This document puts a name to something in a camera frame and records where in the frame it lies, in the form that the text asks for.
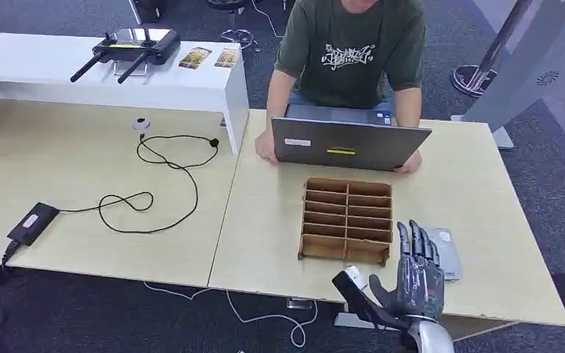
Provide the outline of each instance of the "white desk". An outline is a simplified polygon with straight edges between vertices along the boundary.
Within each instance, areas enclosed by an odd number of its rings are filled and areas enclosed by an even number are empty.
[[[144,213],[125,204],[104,210],[121,229],[159,228],[192,208],[193,185],[184,172],[138,159],[139,133],[131,123],[139,117],[152,122],[148,136],[192,134],[221,141],[217,157],[191,169],[200,196],[196,212],[152,235],[118,234],[96,211],[61,213],[33,246],[18,250],[10,265],[207,285],[237,162],[219,126],[220,113],[0,100],[0,259],[9,243],[6,235],[36,202],[73,209],[96,206],[108,193],[153,193],[154,204]],[[203,162],[215,151],[206,141],[192,139],[149,145],[179,164]],[[144,150],[143,156],[155,159]],[[132,201],[146,205],[149,200]]]
[[[511,322],[565,325],[565,310],[488,126],[423,121],[433,129],[413,175],[261,160],[253,143],[265,112],[251,110],[209,286],[342,302],[331,279],[348,263],[297,259],[308,177],[392,184],[394,219],[446,227],[463,278],[447,283],[444,323],[465,338]],[[394,288],[399,244],[386,267],[356,264]]]
[[[0,33],[0,99],[220,112],[238,153],[248,117],[243,58],[233,68],[214,66],[224,48],[239,49],[238,44],[182,42],[165,65],[150,65],[147,79],[132,77],[119,85],[112,64],[97,63],[71,83],[101,39]],[[195,46],[213,52],[196,70],[178,67]]]

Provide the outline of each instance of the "green t-shirt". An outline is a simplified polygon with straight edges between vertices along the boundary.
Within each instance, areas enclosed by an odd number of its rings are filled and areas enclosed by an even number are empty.
[[[298,0],[276,69],[319,105],[373,107],[383,73],[393,90],[421,87],[424,42],[421,0],[379,0],[359,15],[341,0]]]

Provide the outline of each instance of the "chair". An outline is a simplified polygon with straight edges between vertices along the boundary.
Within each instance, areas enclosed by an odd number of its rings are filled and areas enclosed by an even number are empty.
[[[230,29],[220,34],[220,38],[232,43],[239,43],[242,49],[254,44],[256,52],[260,51],[255,36],[247,29],[237,29],[235,17],[242,7],[250,4],[251,0],[207,0],[207,4],[216,10],[227,11],[230,14]]]

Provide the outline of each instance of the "jeans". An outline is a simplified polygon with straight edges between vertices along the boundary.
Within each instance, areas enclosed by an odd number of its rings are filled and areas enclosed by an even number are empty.
[[[304,97],[302,94],[300,94],[299,92],[293,90],[291,91],[291,95],[289,95],[289,104],[298,104],[298,105],[316,105],[315,103],[309,101],[308,99],[306,99],[306,97]],[[382,101],[378,104],[376,104],[372,110],[379,110],[379,111],[388,111],[391,112],[391,114],[393,115],[394,113],[394,109],[393,109],[393,105],[391,103],[388,103],[386,101]]]

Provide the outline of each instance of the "light wood tabletop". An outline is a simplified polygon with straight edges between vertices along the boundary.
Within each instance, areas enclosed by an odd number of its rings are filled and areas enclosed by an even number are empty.
[[[153,193],[154,204],[143,213],[125,204],[107,207],[107,221],[121,229],[164,227],[192,208],[195,193],[185,172],[138,159],[136,118],[150,119],[148,136],[220,140],[217,157],[191,169],[199,189],[197,211],[151,235],[118,234],[95,210],[61,213],[33,246],[18,250],[10,265],[207,285],[237,162],[226,129],[219,126],[221,113],[0,100],[0,259],[9,243],[6,235],[36,202],[78,209],[96,206],[109,193]],[[204,162],[215,151],[207,141],[194,139],[152,140],[149,145],[183,165]],[[133,199],[140,207],[148,202],[145,196]]]
[[[433,132],[412,175],[269,165],[254,148],[264,126],[265,111],[251,110],[210,287],[342,302],[331,279],[351,263],[297,257],[304,183],[314,176],[386,182],[395,221],[413,218],[453,234],[463,277],[446,284],[446,316],[496,320],[497,327],[507,321],[565,325],[564,307],[486,124],[422,121]],[[353,264],[392,289],[398,254],[396,242],[386,267]]]

